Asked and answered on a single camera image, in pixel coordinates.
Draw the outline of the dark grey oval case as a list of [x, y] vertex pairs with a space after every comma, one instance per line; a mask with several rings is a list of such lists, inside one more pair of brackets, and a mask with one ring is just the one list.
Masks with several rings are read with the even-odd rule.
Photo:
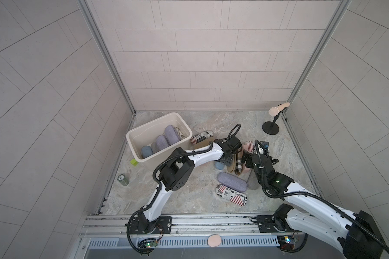
[[157, 143], [155, 141], [151, 144], [151, 149], [153, 151], [153, 154], [159, 152], [158, 145], [157, 145]]

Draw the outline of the lilac case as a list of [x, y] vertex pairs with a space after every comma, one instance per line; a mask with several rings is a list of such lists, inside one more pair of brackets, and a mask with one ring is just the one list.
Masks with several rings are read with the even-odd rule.
[[162, 151], [170, 146], [165, 135], [160, 135], [156, 138], [156, 145], [159, 151]]

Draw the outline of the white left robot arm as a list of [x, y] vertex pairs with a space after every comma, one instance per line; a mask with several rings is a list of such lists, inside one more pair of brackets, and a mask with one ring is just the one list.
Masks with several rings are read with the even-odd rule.
[[154, 169], [152, 177], [157, 183], [157, 188], [150, 202], [131, 215], [126, 225], [126, 232], [131, 234], [132, 229], [138, 229], [144, 233], [152, 232], [171, 194], [187, 183], [197, 166], [225, 160], [239, 151], [241, 147], [241, 141], [231, 136], [211, 141], [207, 147], [196, 150], [175, 149]]

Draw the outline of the cream patterned glasses case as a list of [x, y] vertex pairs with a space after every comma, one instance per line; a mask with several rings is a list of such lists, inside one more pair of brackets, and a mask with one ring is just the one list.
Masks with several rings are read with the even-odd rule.
[[185, 135], [183, 134], [183, 132], [178, 127], [175, 127], [175, 130], [176, 130], [176, 134], [178, 135], [179, 139], [183, 140], [185, 138]]

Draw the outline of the blue oval case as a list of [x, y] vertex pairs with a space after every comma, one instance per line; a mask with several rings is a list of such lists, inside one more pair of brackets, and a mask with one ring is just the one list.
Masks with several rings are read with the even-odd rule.
[[143, 159], [146, 159], [153, 155], [153, 150], [150, 146], [143, 146], [140, 151]]

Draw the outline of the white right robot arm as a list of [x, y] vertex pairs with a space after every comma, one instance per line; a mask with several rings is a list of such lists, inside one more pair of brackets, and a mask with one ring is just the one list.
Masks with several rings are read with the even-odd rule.
[[335, 247], [347, 259], [389, 255], [389, 246], [369, 213], [343, 209], [275, 171], [273, 166], [278, 161], [270, 156], [266, 142], [249, 143], [242, 161], [253, 169], [267, 197], [284, 200], [273, 215], [279, 231], [290, 227], [304, 232]]

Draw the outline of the light blue case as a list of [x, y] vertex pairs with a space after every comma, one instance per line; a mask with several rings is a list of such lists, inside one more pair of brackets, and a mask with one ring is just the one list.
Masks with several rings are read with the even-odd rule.
[[225, 165], [224, 164], [222, 164], [222, 163], [220, 163], [220, 162], [215, 162], [215, 168], [217, 169], [217, 170], [220, 170], [220, 171], [222, 171], [224, 168], [225, 168]]

